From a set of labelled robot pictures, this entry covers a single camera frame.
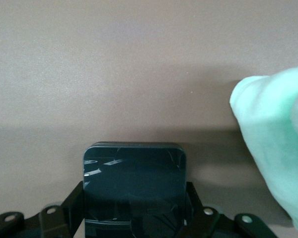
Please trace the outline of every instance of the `black plastic part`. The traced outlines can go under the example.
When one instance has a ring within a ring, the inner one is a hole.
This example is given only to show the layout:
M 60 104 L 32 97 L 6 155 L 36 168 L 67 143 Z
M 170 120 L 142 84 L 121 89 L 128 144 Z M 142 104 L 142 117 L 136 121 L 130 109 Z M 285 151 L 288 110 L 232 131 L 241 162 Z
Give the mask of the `black plastic part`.
M 212 238 L 242 238 L 240 234 L 236 232 L 235 221 L 229 219 L 224 214 L 220 215 L 220 219 L 216 225 Z
M 177 238 L 208 238 L 212 235 L 215 226 L 220 218 L 217 210 L 211 207 L 205 207 L 210 214 L 199 210 L 194 216 L 193 221 L 182 228 Z
M 26 220 L 20 212 L 1 214 L 0 238 L 72 238 L 84 218 L 83 204 L 81 181 L 61 206 L 50 206 Z M 4 221 L 10 215 L 15 218 Z
M 86 237 L 173 238 L 184 223 L 186 155 L 174 143 L 99 142 L 84 154 Z
M 61 207 L 63 209 L 65 222 L 68 224 L 71 236 L 73 237 L 84 219 L 84 192 L 82 181 L 79 182 L 70 195 L 64 200 Z
M 71 238 L 61 206 L 50 206 L 39 214 L 41 238 Z
M 195 190 L 195 187 L 193 186 L 193 183 L 191 182 L 187 182 L 186 195 L 186 220 L 187 222 L 189 222 L 192 220 L 193 216 L 195 216 L 199 210 L 203 209 L 203 204 L 198 196 L 198 193 Z
M 24 216 L 20 212 L 6 212 L 0 215 L 0 238 L 12 235 L 21 230 L 24 225 Z
M 257 216 L 243 213 L 235 216 L 237 231 L 245 238 L 277 238 L 268 226 Z

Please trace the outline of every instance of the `beige wall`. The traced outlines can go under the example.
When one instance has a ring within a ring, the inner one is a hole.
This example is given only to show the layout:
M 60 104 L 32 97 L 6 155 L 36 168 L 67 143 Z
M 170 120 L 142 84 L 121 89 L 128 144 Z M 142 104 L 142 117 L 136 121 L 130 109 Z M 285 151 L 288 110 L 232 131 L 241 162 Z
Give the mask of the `beige wall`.
M 0 0 L 0 213 L 63 200 L 99 140 L 221 143 L 236 82 L 293 66 L 298 0 Z

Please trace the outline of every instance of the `cloth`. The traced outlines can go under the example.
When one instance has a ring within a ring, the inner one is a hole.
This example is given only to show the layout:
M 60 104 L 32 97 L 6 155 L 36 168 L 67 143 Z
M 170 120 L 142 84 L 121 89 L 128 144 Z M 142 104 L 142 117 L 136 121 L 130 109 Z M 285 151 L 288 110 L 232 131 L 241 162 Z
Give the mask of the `cloth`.
M 298 229 L 298 67 L 243 79 L 230 105 L 270 192 Z

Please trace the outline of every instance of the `bolt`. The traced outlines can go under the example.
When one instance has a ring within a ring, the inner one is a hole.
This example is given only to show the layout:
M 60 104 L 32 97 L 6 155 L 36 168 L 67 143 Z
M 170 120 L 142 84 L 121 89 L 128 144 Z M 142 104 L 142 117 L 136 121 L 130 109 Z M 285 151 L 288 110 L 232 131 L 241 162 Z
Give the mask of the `bolt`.
M 252 223 L 253 220 L 249 216 L 242 216 L 242 221 L 245 223 Z
M 9 216 L 5 217 L 4 221 L 5 222 L 10 222 L 10 221 L 14 220 L 15 217 L 16 217 L 15 214 L 9 215 Z
M 205 214 L 207 214 L 209 216 L 213 215 L 213 210 L 211 208 L 205 208 L 203 211 Z

